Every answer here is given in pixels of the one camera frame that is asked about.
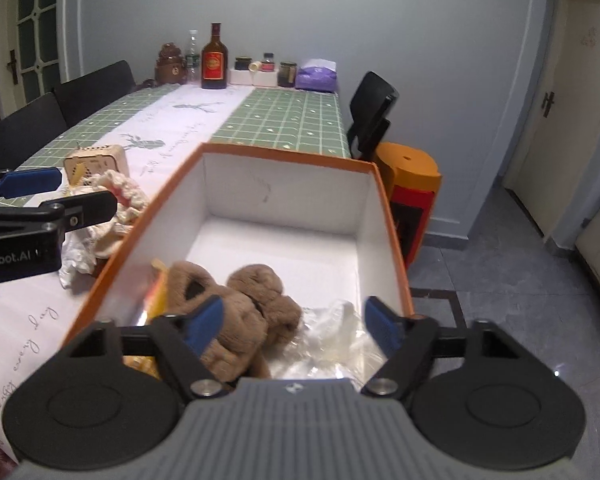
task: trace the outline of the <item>door handle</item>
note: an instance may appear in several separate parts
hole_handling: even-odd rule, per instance
[[[18,84],[18,62],[16,61],[16,51],[11,50],[9,53],[11,58],[10,62],[7,63],[7,68],[11,70],[11,76],[13,77],[13,84]]]
[[[551,92],[550,94],[548,94],[547,92],[544,93],[544,99],[542,100],[542,107],[541,107],[542,110],[544,110],[544,114],[542,114],[543,117],[547,117],[547,115],[549,115],[549,112],[551,111],[551,107],[555,103],[554,96],[555,96],[555,94],[553,92]]]

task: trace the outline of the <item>chair backrest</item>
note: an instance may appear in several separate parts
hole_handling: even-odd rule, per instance
[[[66,130],[51,92],[33,100],[0,121],[0,170],[15,170]]]
[[[354,158],[371,160],[389,125],[386,115],[398,99],[397,90],[374,72],[367,72],[349,104],[353,124],[347,132]]]
[[[122,60],[62,83],[53,89],[67,126],[81,120],[127,95],[135,86],[129,64]]]

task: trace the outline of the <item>orange plastic stool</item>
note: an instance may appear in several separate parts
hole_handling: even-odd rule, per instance
[[[382,176],[408,268],[422,244],[442,176],[427,153],[392,142],[378,146],[374,162]]]

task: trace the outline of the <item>gray tile floor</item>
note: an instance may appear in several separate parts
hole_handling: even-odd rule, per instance
[[[577,264],[551,256],[515,201],[495,188],[467,248],[422,247],[409,279],[413,288],[457,291],[468,324],[494,320],[577,391],[587,428],[574,461],[584,478],[600,479],[600,300]],[[422,314],[454,325],[445,300],[414,303]]]

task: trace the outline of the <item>plastic water bottle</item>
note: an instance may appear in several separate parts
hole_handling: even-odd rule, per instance
[[[198,53],[198,32],[189,31],[189,46],[187,47],[187,82],[197,83],[200,81],[200,54]]]

